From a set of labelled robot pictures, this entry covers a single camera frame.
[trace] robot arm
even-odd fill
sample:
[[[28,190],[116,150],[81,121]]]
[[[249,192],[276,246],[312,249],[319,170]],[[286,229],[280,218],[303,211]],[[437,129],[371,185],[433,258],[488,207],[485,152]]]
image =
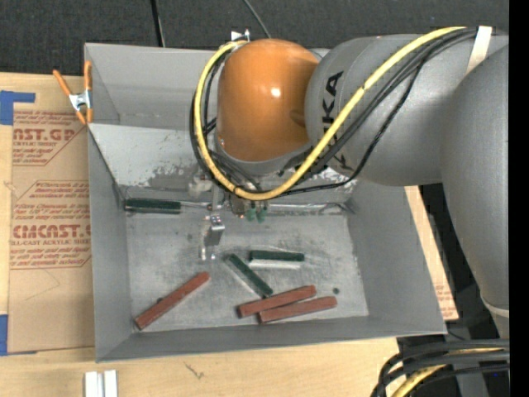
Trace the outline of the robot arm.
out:
[[[476,30],[467,28],[361,38],[337,46],[317,66],[307,50],[296,48],[292,57],[297,62],[292,62],[281,51],[270,53],[267,40],[261,45],[228,43],[204,70],[194,99],[198,154],[228,193],[247,200],[300,192],[300,183],[327,167],[348,180],[386,185],[442,182],[483,300],[507,337],[508,36],[492,36],[488,58],[467,74],[475,40]],[[292,45],[283,46],[291,51]],[[257,69],[248,60],[232,69],[239,56],[259,46],[250,59],[261,63],[262,74],[252,76]],[[208,75],[227,56],[219,86],[217,163],[203,136],[201,107]],[[267,57],[286,61],[272,67]],[[238,71],[244,67],[250,74],[241,80],[244,75]],[[245,88],[261,92],[260,100],[234,105]],[[302,107],[298,100],[284,98],[300,90],[305,94]],[[281,146],[273,143],[275,127],[278,135],[284,134]],[[228,137],[238,141],[228,144]],[[258,146],[274,149],[252,151]],[[271,190],[235,184],[226,174],[237,168],[256,183],[260,176],[291,165],[299,167]]]

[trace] yellow cable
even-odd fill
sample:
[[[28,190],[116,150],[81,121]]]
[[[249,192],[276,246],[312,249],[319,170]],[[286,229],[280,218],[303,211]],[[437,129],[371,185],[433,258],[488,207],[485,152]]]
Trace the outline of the yellow cable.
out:
[[[501,347],[470,348],[470,349],[465,349],[465,350],[455,350],[453,352],[448,353],[447,356],[453,356],[454,354],[461,354],[461,353],[493,352],[495,350],[501,350],[501,349],[502,349]],[[437,372],[438,370],[442,369],[445,366],[446,365],[428,366],[427,368],[414,372],[413,375],[407,378],[407,380],[404,381],[395,390],[395,392],[391,395],[391,397],[406,397],[424,379],[426,379],[428,376]]]
[[[215,165],[215,162],[213,161],[212,157],[209,154],[209,150],[207,148],[206,140],[203,135],[203,127],[202,127],[202,114],[201,114],[201,101],[202,101],[202,95],[204,86],[206,83],[207,76],[212,69],[212,67],[216,64],[216,62],[228,51],[231,51],[235,49],[237,46],[241,45],[242,43],[246,43],[246,41],[237,41],[237,42],[229,42],[225,44],[223,47],[221,47],[215,55],[207,62],[206,67],[204,68],[200,80],[198,81],[197,86],[197,92],[195,94],[195,99],[193,102],[193,115],[194,115],[194,122],[195,122],[195,135],[198,139],[198,147],[200,148],[200,152],[202,153],[204,162],[206,163],[207,167],[212,172],[213,176],[227,189],[229,189],[232,193],[235,195],[242,197],[243,199],[247,200],[268,200],[273,199],[275,197],[278,197],[280,194],[284,193],[285,191],[292,188],[296,182],[298,182],[299,179],[305,173],[310,169],[312,164],[316,161],[316,159],[319,157],[319,155],[325,150],[325,147],[329,143],[329,141],[332,139],[332,137],[337,133],[340,126],[343,124],[343,122],[347,119],[349,116],[350,111],[356,106],[356,104],[362,99],[365,92],[370,89],[386,72],[388,72],[393,66],[395,66],[400,60],[402,60],[406,55],[409,55],[414,50],[419,48],[420,46],[426,44],[428,41],[435,40],[436,38],[439,38],[440,36],[446,35],[450,32],[463,29],[463,26],[454,26],[450,28],[442,28],[440,30],[436,30],[433,32],[430,32],[428,34],[425,34],[424,36],[420,36],[414,41],[411,41],[410,43],[406,44],[403,48],[398,50],[394,55],[392,55],[388,60],[386,60],[383,64],[381,64],[374,72],[373,74],[365,81],[364,85],[358,88],[356,90],[356,93],[353,94],[353,97],[347,102],[347,104],[341,109],[340,113],[336,117],[336,120],[331,124],[329,129],[326,131],[326,133],[323,135],[322,139],[316,144],[314,149],[311,151],[311,153],[307,156],[305,161],[301,164],[301,166],[293,173],[293,175],[288,178],[285,182],[283,182],[281,185],[276,187],[275,189],[272,189],[270,191],[266,191],[263,193],[260,192],[248,192],[243,189],[237,188],[235,184],[233,184],[224,174],[217,168]]]

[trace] cardboard sheet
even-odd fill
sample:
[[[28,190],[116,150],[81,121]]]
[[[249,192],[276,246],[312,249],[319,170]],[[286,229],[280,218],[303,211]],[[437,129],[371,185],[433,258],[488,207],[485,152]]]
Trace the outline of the cardboard sheet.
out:
[[[66,77],[80,92],[81,78]],[[14,103],[7,351],[93,345],[87,129],[52,75],[0,74]]]

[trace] table surface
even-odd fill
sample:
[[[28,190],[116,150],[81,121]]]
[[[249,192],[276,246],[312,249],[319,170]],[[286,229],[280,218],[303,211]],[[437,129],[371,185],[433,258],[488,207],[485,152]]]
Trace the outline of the table surface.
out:
[[[38,82],[41,75],[3,74],[0,88]],[[0,176],[9,183],[9,155],[12,128],[0,126]],[[10,218],[8,187],[0,194],[0,219],[5,242],[9,237],[3,221]],[[434,284],[439,293],[448,283],[427,213],[417,187],[407,188]],[[8,251],[0,251],[0,314],[7,302]],[[442,300],[445,318],[453,315],[453,300]],[[245,352],[116,361],[96,364],[92,347],[11,355],[0,358],[0,396],[83,395],[83,374],[87,371],[118,371],[121,396],[166,395],[274,395],[367,396],[376,384],[379,369],[398,346],[394,338],[340,342],[304,347],[284,347]]]

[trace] gray robot arm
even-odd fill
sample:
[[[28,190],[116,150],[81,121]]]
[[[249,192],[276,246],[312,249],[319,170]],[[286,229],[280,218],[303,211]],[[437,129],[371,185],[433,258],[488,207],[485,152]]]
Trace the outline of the gray robot arm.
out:
[[[361,38],[325,55],[305,101],[312,143],[365,79],[416,37]],[[328,165],[386,185],[442,182],[483,301],[508,337],[508,36],[492,36],[487,58],[467,74],[473,46],[466,39],[439,51],[358,122],[366,95],[334,142],[359,126]]]

